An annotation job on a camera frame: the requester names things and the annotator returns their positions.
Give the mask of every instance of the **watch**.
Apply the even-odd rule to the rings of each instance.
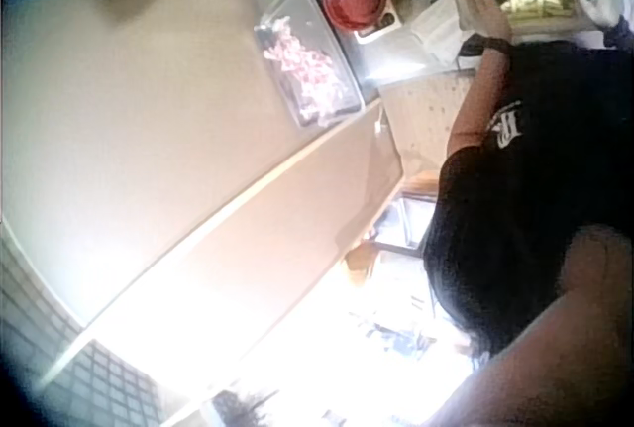
[[[511,49],[513,46],[506,39],[500,38],[486,38],[484,40],[485,49],[495,49],[496,51],[503,53],[504,55],[511,55]]]

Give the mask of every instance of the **bare arm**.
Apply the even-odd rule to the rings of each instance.
[[[584,425],[605,413],[631,372],[630,241],[605,228],[579,232],[562,288],[563,296],[426,427]]]
[[[495,0],[474,0],[488,35],[510,42],[511,28],[506,15]],[[458,112],[447,143],[447,156],[460,148],[478,146],[484,140],[486,126],[499,101],[504,77],[508,70],[508,56],[486,49],[474,83]]]

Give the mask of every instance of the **stainless steel countertop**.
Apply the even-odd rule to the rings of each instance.
[[[255,0],[264,12],[273,0]],[[392,0],[403,23],[371,43],[361,45],[351,33],[335,29],[344,54],[359,83],[366,102],[378,95],[382,85],[450,70],[456,66],[434,63],[422,48],[419,39],[409,30],[409,23],[425,11],[434,0]]]

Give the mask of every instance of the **person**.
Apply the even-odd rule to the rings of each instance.
[[[634,36],[513,47],[495,0],[423,250],[445,310],[493,358],[426,425],[584,425],[631,385]]]

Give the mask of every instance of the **black t-shirt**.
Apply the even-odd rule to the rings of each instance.
[[[509,293],[488,310],[491,320],[503,319],[514,290],[534,291],[536,304],[525,300],[508,314],[526,312],[525,319],[502,321],[517,332],[555,295],[567,244],[580,226],[607,224],[631,237],[631,108],[630,54],[569,43],[514,49],[483,144],[455,152],[441,170],[428,232],[430,281],[461,324],[471,325],[485,309],[470,314],[465,297],[486,304],[499,279]],[[517,254],[466,250],[468,238],[491,247],[495,241],[486,238],[498,238]],[[534,268],[517,268],[529,259]]]

